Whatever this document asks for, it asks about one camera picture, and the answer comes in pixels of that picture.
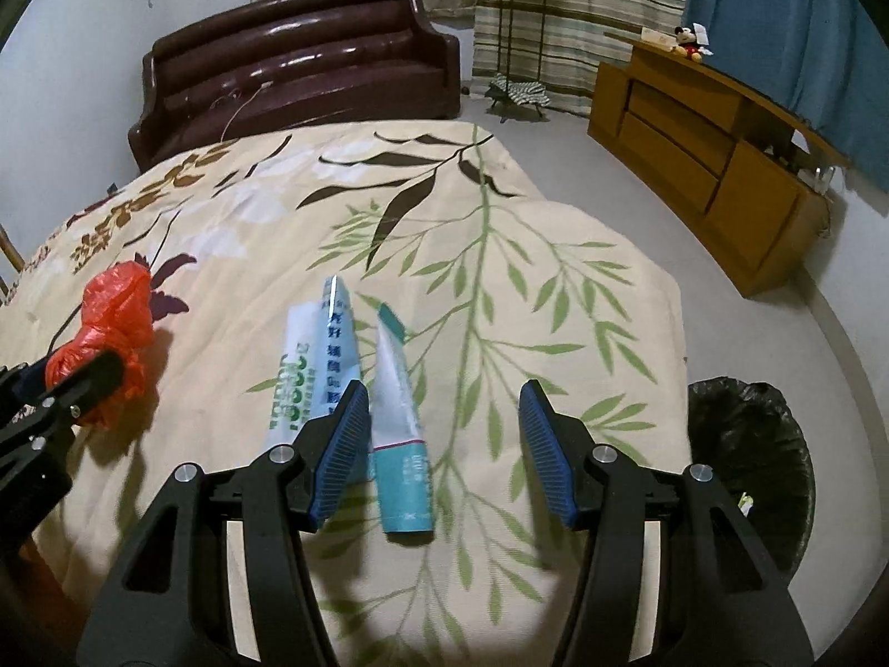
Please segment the black trash bin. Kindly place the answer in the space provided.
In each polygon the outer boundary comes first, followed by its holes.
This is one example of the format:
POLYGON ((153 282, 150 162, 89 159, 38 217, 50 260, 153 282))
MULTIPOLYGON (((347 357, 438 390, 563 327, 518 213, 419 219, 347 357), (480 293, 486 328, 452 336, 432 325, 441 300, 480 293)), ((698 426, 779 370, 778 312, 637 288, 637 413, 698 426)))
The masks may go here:
POLYGON ((693 461, 713 467, 777 569, 802 563, 815 515, 815 476, 802 428, 782 391, 716 376, 688 386, 693 461))

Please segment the white green toothpaste tube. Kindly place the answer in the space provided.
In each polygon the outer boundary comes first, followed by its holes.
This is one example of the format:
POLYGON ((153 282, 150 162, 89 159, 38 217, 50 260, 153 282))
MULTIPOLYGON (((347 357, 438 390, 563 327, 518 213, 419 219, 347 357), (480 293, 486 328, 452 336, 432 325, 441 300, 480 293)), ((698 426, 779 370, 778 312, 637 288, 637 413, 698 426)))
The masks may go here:
POLYGON ((291 306, 286 316, 285 345, 277 368, 265 447, 291 444, 312 417, 317 382, 321 304, 291 306))

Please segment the teal toothpaste tube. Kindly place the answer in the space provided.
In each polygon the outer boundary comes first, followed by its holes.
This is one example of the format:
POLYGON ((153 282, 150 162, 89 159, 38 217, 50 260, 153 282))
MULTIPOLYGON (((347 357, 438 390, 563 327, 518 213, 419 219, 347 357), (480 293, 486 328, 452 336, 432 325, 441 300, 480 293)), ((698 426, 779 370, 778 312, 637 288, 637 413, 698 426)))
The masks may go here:
POLYGON ((434 531, 428 450, 408 375, 404 340, 404 325, 387 304, 381 304, 371 399, 371 455, 379 516, 387 535, 434 531))

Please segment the blue toothpaste box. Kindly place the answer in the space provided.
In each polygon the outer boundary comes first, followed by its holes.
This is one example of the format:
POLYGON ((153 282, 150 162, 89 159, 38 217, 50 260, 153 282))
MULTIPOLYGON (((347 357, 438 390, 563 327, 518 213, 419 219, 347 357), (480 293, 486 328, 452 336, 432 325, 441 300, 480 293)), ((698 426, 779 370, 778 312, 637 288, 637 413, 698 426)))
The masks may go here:
POLYGON ((362 379, 351 301, 341 276, 327 278, 324 283, 313 365, 315 389, 311 416, 328 416, 336 410, 349 383, 362 379))

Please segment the red plastic bag bundle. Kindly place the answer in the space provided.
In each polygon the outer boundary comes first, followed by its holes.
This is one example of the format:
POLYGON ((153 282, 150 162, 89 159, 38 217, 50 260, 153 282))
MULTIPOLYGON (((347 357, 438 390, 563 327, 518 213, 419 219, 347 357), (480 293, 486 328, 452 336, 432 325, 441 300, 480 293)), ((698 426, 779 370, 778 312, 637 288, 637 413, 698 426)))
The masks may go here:
POLYGON ((74 339, 49 357, 45 384, 49 389, 57 386, 106 351, 121 357, 123 376, 118 389, 78 419, 81 426, 112 431, 125 405, 143 395, 143 354, 154 342, 151 295, 151 273, 136 261, 117 263, 84 287, 80 328, 74 339))

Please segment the wooden chair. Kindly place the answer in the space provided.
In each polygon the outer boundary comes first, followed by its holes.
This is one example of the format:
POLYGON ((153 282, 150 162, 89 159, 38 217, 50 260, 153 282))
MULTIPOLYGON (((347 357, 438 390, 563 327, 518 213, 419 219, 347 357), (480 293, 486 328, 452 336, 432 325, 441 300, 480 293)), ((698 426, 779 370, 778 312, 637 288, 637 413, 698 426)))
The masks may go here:
POLYGON ((21 276, 21 272, 24 270, 24 257, 19 253, 18 248, 12 244, 12 241, 9 240, 8 232, 4 229, 3 226, 0 226, 0 247, 2 247, 3 256, 6 257, 6 261, 9 262, 9 265, 12 268, 12 282, 8 283, 4 278, 0 277, 0 286, 2 287, 2 298, 3 300, 7 300, 13 291, 13 288, 18 285, 19 276, 21 276))

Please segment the floral beige tablecloth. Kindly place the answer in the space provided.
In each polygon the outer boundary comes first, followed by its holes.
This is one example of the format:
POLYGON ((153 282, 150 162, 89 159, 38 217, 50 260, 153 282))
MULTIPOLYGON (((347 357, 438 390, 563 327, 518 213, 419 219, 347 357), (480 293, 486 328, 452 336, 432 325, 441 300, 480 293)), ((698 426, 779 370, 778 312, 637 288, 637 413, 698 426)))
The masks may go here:
POLYGON ((34 533, 49 620, 76 634, 125 537, 181 462, 239 467, 336 393, 306 361, 298 309, 347 293, 330 342, 353 340, 375 386, 410 382, 434 529, 390 535, 377 488, 350 486, 304 541, 347 665, 546 665, 583 539, 550 515, 521 440, 521 386, 642 464, 688 458, 680 291, 625 236, 544 199, 502 143, 461 122, 328 125, 170 158, 72 214, 2 308, 6 365, 72 339, 83 291, 148 268, 146 390, 112 429, 82 427, 71 492, 34 533))

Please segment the wooden sideboard cabinet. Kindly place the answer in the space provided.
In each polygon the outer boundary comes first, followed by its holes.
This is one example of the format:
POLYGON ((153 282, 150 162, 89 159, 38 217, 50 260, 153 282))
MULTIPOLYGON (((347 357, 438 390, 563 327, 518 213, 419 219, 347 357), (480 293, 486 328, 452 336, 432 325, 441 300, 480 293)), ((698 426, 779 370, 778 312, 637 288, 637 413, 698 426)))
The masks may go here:
POLYGON ((589 134, 666 203, 743 297, 791 280, 829 229, 844 153, 766 95, 635 42, 603 63, 589 134))

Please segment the striped cloth on floor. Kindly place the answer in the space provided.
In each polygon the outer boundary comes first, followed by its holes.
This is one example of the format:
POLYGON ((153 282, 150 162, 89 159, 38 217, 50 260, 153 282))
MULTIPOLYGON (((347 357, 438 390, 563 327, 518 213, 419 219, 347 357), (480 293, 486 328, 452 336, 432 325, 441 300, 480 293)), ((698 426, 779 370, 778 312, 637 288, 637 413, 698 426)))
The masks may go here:
POLYGON ((508 80, 505 74, 497 72, 488 83, 487 97, 496 101, 506 101, 520 107, 533 107, 536 110, 550 106, 550 97, 542 83, 508 80))

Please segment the dark brown leather sofa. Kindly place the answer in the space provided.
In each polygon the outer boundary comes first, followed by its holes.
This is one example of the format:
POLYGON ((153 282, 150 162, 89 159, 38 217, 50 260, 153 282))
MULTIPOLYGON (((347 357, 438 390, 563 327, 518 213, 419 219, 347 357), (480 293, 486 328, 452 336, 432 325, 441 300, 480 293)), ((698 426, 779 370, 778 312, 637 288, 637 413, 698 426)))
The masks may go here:
POLYGON ((460 43, 422 0, 244 4, 159 38, 142 80, 140 170, 231 138, 461 112, 460 43))

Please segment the striped curtain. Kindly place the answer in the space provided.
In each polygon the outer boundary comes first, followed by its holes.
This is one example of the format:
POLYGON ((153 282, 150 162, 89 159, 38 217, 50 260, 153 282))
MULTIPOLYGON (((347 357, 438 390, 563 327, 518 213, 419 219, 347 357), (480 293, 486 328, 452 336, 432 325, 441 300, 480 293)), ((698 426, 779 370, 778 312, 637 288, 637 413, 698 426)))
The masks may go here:
MULTIPOLYGON (((475 0, 472 93, 485 93, 496 66, 497 0, 475 0)), ((670 32, 684 19, 686 0, 548 0, 542 83, 550 107, 586 116, 601 63, 625 65, 631 50, 615 36, 670 32)))

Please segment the mickey mouse toy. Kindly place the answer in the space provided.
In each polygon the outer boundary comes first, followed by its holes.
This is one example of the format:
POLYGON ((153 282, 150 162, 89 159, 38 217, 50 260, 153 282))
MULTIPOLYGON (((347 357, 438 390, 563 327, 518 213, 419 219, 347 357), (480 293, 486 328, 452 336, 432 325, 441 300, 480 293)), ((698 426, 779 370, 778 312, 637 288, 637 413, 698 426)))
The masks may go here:
POLYGON ((678 26, 675 29, 675 44, 673 44, 672 53, 682 59, 702 63, 705 57, 710 57, 713 54, 713 51, 710 50, 707 29, 699 23, 678 26))

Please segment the blue curtain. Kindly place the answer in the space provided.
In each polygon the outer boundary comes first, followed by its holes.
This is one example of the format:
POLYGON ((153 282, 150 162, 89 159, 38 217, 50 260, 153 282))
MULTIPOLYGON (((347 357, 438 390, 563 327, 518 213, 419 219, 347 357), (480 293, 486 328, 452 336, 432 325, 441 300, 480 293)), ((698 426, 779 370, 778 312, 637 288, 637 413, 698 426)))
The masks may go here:
POLYGON ((887 45, 857 0, 687 0, 713 68, 808 123, 887 189, 887 45))

